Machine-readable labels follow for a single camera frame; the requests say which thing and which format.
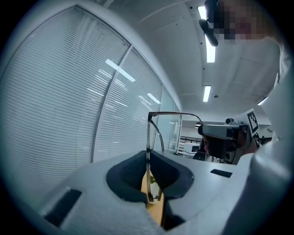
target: ceiling light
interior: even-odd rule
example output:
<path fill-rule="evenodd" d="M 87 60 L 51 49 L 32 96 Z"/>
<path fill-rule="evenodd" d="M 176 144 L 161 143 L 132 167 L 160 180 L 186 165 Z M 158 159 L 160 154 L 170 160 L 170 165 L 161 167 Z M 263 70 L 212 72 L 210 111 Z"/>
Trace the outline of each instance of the ceiling light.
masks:
<path fill-rule="evenodd" d="M 119 69 L 119 72 L 124 75 L 128 80 L 130 80 L 131 82 L 135 82 L 135 79 L 130 76 L 125 70 L 123 70 L 122 68 Z"/>
<path fill-rule="evenodd" d="M 199 6 L 198 11 L 201 19 L 206 20 L 206 9 L 205 6 Z M 205 35 L 205 44 L 206 44 L 206 61 L 207 63 L 215 62 L 215 46 L 212 46 Z"/>
<path fill-rule="evenodd" d="M 153 99 L 156 103 L 160 104 L 160 101 L 156 99 L 151 93 L 148 93 L 147 96 L 149 96 L 151 99 Z"/>
<path fill-rule="evenodd" d="M 151 105 L 151 103 L 149 103 L 147 100 L 145 100 L 141 95 L 139 96 L 142 100 L 144 100 L 145 102 L 147 102 L 149 105 Z"/>
<path fill-rule="evenodd" d="M 212 46 L 205 35 L 205 43 L 206 43 L 206 61 L 207 63 L 215 62 L 215 46 Z"/>
<path fill-rule="evenodd" d="M 117 70 L 119 67 L 118 65 L 116 65 L 114 62 L 112 62 L 111 60 L 107 59 L 105 61 L 108 65 L 110 65 L 112 68 L 114 68 L 115 70 Z"/>
<path fill-rule="evenodd" d="M 211 86 L 205 86 L 203 102 L 207 102 L 210 94 Z"/>
<path fill-rule="evenodd" d="M 130 76 L 125 70 L 123 70 L 122 68 L 120 68 L 114 62 L 112 62 L 109 59 L 107 59 L 105 62 L 108 65 L 110 65 L 112 68 L 116 69 L 119 73 L 121 73 L 122 75 L 124 75 L 128 80 L 130 80 L 131 82 L 135 82 L 135 79 L 132 76 Z"/>
<path fill-rule="evenodd" d="M 257 105 L 262 105 L 262 103 L 264 102 L 264 101 L 266 101 L 266 99 L 267 98 L 264 98 L 261 102 L 259 102 Z"/>
<path fill-rule="evenodd" d="M 121 102 L 118 102 L 118 101 L 114 101 L 114 102 L 116 102 L 116 103 L 118 103 L 118 104 L 120 104 L 120 105 L 123 105 L 123 106 L 127 107 L 127 105 L 125 105 L 125 104 L 123 104 L 123 103 L 121 103 Z"/>
<path fill-rule="evenodd" d="M 112 76 L 111 76 L 109 73 L 105 72 L 105 71 L 102 70 L 102 69 L 99 69 L 98 72 L 104 74 L 105 76 L 107 76 L 107 77 L 109 77 L 109 78 L 112 78 Z"/>
<path fill-rule="evenodd" d="M 199 11 L 199 14 L 200 14 L 201 19 L 206 20 L 206 9 L 205 9 L 205 6 L 199 6 L 198 7 L 198 11 Z"/>
<path fill-rule="evenodd" d="M 87 90 L 92 91 L 92 92 L 96 93 L 97 95 L 104 96 L 104 95 L 102 95 L 101 93 L 99 93 L 99 92 L 97 92 L 97 91 L 94 91 L 94 90 L 92 90 L 92 89 L 90 89 L 90 88 L 87 88 Z"/>

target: ceiling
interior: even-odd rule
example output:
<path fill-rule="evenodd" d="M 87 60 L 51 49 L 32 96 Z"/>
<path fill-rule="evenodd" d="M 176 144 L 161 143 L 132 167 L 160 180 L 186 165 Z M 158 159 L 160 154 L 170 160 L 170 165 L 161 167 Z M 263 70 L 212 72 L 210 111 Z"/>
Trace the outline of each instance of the ceiling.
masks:
<path fill-rule="evenodd" d="M 273 88 L 279 68 L 279 48 L 272 41 L 239 45 L 220 41 L 215 62 L 207 63 L 197 10 L 204 0 L 102 0 L 101 4 L 132 25 L 153 50 L 183 111 L 201 113 L 207 121 L 223 121 L 218 114 L 233 117 L 251 108 L 264 115 L 256 104 Z M 205 85 L 212 86 L 207 103 L 203 103 Z"/>

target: black slot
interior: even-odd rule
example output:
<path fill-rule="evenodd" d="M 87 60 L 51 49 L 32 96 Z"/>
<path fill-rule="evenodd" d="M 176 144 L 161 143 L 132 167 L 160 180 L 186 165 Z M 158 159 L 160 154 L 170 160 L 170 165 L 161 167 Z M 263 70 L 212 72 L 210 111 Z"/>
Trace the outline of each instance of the black slot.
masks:
<path fill-rule="evenodd" d="M 150 170 L 164 193 L 164 200 L 183 197 L 191 188 L 194 175 L 187 167 L 151 151 Z"/>
<path fill-rule="evenodd" d="M 232 175 L 231 172 L 221 171 L 221 170 L 217 170 L 217 169 L 212 170 L 210 173 L 217 174 L 217 175 L 227 177 L 227 178 L 230 178 Z"/>
<path fill-rule="evenodd" d="M 106 182 L 109 188 L 121 199 L 147 204 L 146 194 L 141 192 L 145 172 L 146 151 L 141 151 L 111 167 L 106 174 Z"/>
<path fill-rule="evenodd" d="M 161 226 L 165 230 L 173 229 L 185 222 L 180 216 L 174 215 L 171 211 L 170 205 L 167 200 L 164 201 L 164 213 L 161 221 Z"/>
<path fill-rule="evenodd" d="M 65 195 L 63 195 L 63 197 L 58 201 L 53 209 L 44 216 L 44 218 L 51 224 L 59 227 L 81 194 L 82 192 L 71 189 Z"/>

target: eyeglasses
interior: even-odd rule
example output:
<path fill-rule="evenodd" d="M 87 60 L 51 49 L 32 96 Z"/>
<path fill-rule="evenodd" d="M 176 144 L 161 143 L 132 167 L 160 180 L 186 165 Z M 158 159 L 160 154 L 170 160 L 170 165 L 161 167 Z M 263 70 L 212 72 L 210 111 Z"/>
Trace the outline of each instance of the eyeglasses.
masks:
<path fill-rule="evenodd" d="M 158 201 L 160 201 L 161 195 L 162 195 L 162 190 L 159 188 L 158 194 L 156 196 L 153 196 L 152 193 L 151 193 L 151 185 L 150 185 L 150 152 L 152 150 L 150 148 L 150 124 L 152 124 L 153 127 L 158 132 L 159 138 L 160 138 L 160 144 L 161 144 L 161 151 L 164 152 L 164 141 L 162 139 L 162 135 L 161 135 L 158 127 L 156 126 L 156 124 L 152 121 L 152 117 L 156 117 L 158 115 L 187 115 L 187 116 L 193 116 L 193 117 L 198 118 L 201 125 L 203 125 L 203 122 L 201 121 L 201 119 L 197 115 L 192 114 L 192 113 L 187 113 L 187 112 L 150 112 L 148 114 L 147 147 L 146 147 L 146 177 L 147 177 L 147 196 L 148 196 L 148 201 L 149 202 L 153 202 L 154 199 L 157 199 Z"/>

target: window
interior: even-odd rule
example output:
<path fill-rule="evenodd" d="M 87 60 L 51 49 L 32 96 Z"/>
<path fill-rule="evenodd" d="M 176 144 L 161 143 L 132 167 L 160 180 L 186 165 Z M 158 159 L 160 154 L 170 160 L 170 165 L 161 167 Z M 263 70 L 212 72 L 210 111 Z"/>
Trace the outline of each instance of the window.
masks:
<path fill-rule="evenodd" d="M 90 163 L 98 114 L 130 44 L 75 7 L 40 25 L 10 61 L 0 85 L 6 169 L 32 207 Z"/>
<path fill-rule="evenodd" d="M 178 107 L 175 105 L 174 112 L 179 112 Z M 181 115 L 173 115 L 171 133 L 170 133 L 170 143 L 168 151 L 171 153 L 176 153 L 178 147 L 178 141 L 180 137 L 181 128 Z"/>
<path fill-rule="evenodd" d="M 99 120 L 94 161 L 146 149 L 148 113 L 160 109 L 162 84 L 136 50 L 131 50 L 122 69 L 128 75 L 119 73 L 113 81 Z M 152 128 L 151 143 L 154 139 Z"/>
<path fill-rule="evenodd" d="M 164 88 L 162 93 L 162 101 L 160 106 L 160 111 L 173 112 L 174 111 L 174 101 Z M 173 117 L 174 115 L 160 115 L 158 119 L 158 129 L 162 135 L 162 139 L 164 141 L 164 150 L 169 149 L 170 145 L 170 136 L 172 132 L 172 128 L 174 125 Z M 159 136 L 156 136 L 154 143 L 154 150 L 161 151 L 161 144 Z"/>

